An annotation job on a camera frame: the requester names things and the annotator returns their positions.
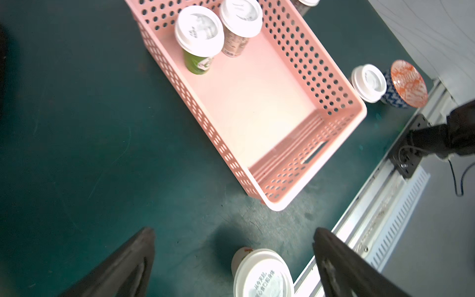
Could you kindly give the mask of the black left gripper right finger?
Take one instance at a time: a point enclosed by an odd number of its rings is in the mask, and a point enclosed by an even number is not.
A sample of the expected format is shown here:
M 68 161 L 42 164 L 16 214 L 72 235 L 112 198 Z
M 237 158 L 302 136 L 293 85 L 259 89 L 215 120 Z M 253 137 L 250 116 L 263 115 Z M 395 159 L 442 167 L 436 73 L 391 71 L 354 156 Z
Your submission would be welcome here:
M 326 228 L 314 233 L 313 249 L 320 282 L 327 297 L 406 297 Z

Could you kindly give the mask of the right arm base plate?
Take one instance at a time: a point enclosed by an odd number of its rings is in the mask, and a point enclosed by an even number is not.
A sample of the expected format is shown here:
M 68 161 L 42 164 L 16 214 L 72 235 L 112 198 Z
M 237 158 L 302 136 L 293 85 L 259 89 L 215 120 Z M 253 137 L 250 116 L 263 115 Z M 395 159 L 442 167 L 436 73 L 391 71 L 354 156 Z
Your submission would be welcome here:
M 413 176 L 424 157 L 423 152 L 412 148 L 412 145 L 409 144 L 409 133 L 412 130 L 419 130 L 427 127 L 429 127 L 429 123 L 424 115 L 415 115 L 406 125 L 392 148 L 388 151 L 388 159 L 404 179 L 410 179 Z

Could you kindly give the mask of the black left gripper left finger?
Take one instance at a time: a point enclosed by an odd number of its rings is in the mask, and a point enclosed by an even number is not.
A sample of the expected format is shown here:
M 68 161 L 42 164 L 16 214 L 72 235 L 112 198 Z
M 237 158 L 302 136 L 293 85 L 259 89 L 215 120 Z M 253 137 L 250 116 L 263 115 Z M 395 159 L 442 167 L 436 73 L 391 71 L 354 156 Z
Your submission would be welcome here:
M 144 227 L 62 297 L 144 297 L 155 258 L 155 231 Z

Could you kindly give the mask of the green yogurt cup white lid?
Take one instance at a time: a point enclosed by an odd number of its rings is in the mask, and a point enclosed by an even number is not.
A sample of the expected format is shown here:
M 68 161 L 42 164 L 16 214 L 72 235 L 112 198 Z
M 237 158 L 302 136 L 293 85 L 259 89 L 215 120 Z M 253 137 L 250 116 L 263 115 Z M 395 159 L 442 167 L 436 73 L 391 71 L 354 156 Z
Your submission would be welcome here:
M 174 35 L 183 49 L 187 69 L 197 75 L 208 72 L 225 43 L 221 20 L 203 6 L 184 8 L 177 18 Z

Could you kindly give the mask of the pink plastic basket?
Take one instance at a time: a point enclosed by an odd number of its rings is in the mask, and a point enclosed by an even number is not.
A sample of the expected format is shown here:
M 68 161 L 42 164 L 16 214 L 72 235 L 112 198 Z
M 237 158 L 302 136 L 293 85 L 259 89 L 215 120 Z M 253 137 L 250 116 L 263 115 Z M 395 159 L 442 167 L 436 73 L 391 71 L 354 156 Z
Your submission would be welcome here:
M 243 54 L 191 73 L 174 36 L 188 6 L 129 1 L 144 45 L 247 195 L 284 210 L 367 115 L 364 102 L 290 1 L 261 1 L 263 27 Z

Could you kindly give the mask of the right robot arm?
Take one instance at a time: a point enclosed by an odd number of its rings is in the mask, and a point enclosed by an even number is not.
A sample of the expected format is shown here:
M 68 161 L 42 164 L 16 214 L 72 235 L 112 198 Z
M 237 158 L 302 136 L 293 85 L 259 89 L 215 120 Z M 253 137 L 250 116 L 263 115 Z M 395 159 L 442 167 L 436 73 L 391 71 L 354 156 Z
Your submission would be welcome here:
M 447 122 L 409 132 L 407 141 L 426 153 L 446 157 L 452 153 L 460 156 L 475 152 L 475 102 L 472 100 L 452 110 Z

